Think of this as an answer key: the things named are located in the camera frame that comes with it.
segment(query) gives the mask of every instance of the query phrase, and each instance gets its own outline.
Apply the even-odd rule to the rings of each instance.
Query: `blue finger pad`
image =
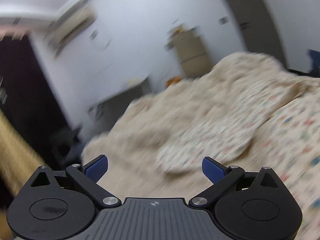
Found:
[[[202,172],[213,184],[217,183],[225,176],[224,170],[220,169],[206,158],[202,161]]]
[[[95,183],[98,182],[99,179],[107,172],[108,170],[108,159],[106,156],[102,157],[96,163],[91,165],[85,171],[85,175],[94,181]]]

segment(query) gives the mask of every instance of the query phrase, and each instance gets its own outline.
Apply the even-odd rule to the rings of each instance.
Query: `circular mount plate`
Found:
[[[301,223],[299,206],[271,190],[273,194],[248,189],[225,195],[214,208],[217,225],[234,239],[292,239]]]
[[[92,223],[96,212],[87,196],[61,187],[44,188],[34,187],[33,194],[18,194],[10,205],[7,220],[16,236],[32,240],[67,239]]]

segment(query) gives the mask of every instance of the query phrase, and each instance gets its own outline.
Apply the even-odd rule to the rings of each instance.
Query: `metal pivot screw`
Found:
[[[118,199],[116,197],[105,197],[102,202],[105,204],[105,205],[114,205],[114,204],[117,204],[118,203]]]
[[[195,205],[201,206],[207,204],[207,199],[204,197],[195,197],[191,200],[191,202]]]

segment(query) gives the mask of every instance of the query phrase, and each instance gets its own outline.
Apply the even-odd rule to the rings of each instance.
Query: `blue object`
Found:
[[[290,122],[292,120],[292,116],[290,116],[289,118],[287,118],[286,120],[283,121],[283,124],[287,124],[288,122]]]
[[[308,54],[312,59],[312,70],[310,75],[312,77],[320,77],[319,67],[320,67],[320,52],[316,50],[309,49]]]
[[[217,183],[225,176],[225,171],[217,165],[204,158],[202,161],[203,174],[213,183]]]
[[[320,156],[314,158],[314,159],[311,161],[311,165],[312,165],[312,166],[316,166],[318,163],[320,163]]]
[[[88,168],[86,168],[84,174],[94,181],[95,183],[98,182],[99,179],[107,172],[108,170],[108,158],[105,155],[102,155],[101,158],[90,164]]]
[[[320,208],[320,198],[316,199],[313,203],[312,203],[312,207],[315,209]]]

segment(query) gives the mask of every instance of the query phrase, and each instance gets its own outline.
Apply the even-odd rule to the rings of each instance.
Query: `gray ribbed plate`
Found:
[[[204,210],[188,207],[181,198],[126,198],[104,209],[74,240],[230,240]]]

